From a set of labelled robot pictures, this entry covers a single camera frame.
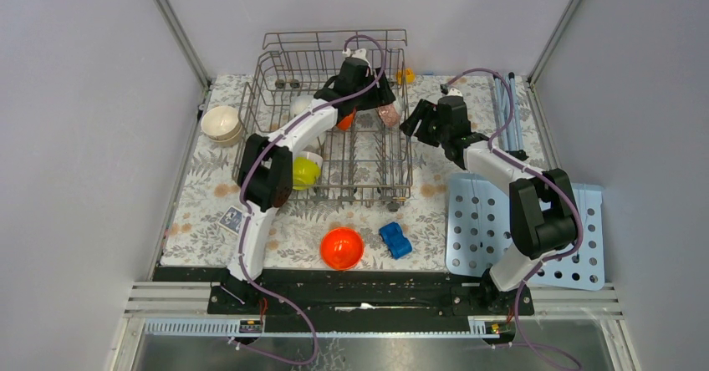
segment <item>metal wire rack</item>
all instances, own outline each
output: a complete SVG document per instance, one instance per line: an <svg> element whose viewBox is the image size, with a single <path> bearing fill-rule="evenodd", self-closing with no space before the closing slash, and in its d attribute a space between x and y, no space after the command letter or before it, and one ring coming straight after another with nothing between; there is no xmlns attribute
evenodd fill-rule
<svg viewBox="0 0 709 371"><path fill-rule="evenodd" d="M266 33L265 52L258 57L253 81L245 85L242 94L239 112L246 133L237 147L234 180L246 137L252 133L267 135L288 123L292 99L314 94L339 72L343 43L353 34L366 34L386 50L386 63L382 64L380 52L371 42L363 39L350 44L352 49L367 48L372 66L384 67L404 109L401 118L408 117L406 83L396 83L396 73L403 73L406 68L406 30ZM396 211L411 196L411 140L399 131L398 125L385 126L376 110L358 112L349 130L329 130L315 145L324 158L321 175L313 188L293 191L289 200L362 202L366 206L382 202L390 211Z"/></svg>

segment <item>lime green bowl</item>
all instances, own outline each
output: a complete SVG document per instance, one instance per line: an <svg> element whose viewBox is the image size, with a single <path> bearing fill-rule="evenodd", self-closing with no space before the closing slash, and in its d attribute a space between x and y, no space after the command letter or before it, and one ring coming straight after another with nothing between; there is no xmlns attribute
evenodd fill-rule
<svg viewBox="0 0 709 371"><path fill-rule="evenodd" d="M293 189L306 190L315 184L320 177L318 164L303 157L298 157L293 161Z"/></svg>

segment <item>rack wire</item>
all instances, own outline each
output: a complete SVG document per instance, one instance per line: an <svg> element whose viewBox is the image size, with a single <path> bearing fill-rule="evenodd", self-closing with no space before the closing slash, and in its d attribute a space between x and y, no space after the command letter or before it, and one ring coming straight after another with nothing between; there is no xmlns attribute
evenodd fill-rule
<svg viewBox="0 0 709 371"><path fill-rule="evenodd" d="M402 119L409 115L406 83L396 83L396 74L404 72L404 29L334 30L313 32L266 33L265 50L258 57L253 81L244 86L239 116L246 134L237 147L238 169L247 137L252 133L267 135L289 121L289 108L299 95L312 95L339 72L342 46L353 34L366 34L386 50L386 63L381 63L376 46L366 40L355 40L352 48L367 48L368 60L374 68L385 69L391 89L403 109ZM358 112L347 131L329 130L314 144L324 158L321 175L313 188L293 191L290 201L362 202L371 206L386 204L396 211L411 196L411 140L399 131L399 125L387 127L376 110Z"/></svg>

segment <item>small card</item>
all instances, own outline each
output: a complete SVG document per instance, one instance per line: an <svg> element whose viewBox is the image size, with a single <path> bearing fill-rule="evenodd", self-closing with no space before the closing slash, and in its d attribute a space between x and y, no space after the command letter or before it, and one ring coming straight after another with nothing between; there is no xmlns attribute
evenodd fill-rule
<svg viewBox="0 0 709 371"><path fill-rule="evenodd" d="M224 212L224 215L219 218L219 226L238 235L242 226L242 218L243 215L240 210L233 206L229 207L227 212Z"/></svg>

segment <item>blue plastic toy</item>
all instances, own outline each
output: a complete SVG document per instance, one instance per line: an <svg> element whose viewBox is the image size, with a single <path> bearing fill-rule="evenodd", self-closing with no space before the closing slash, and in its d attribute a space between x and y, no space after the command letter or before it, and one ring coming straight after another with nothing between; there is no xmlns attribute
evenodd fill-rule
<svg viewBox="0 0 709 371"><path fill-rule="evenodd" d="M411 247L411 242L404 237L401 226L396 222L391 222L389 225L380 228L379 236L384 240L386 246L389 247L389 251L395 260L414 251L413 247Z"/></svg>

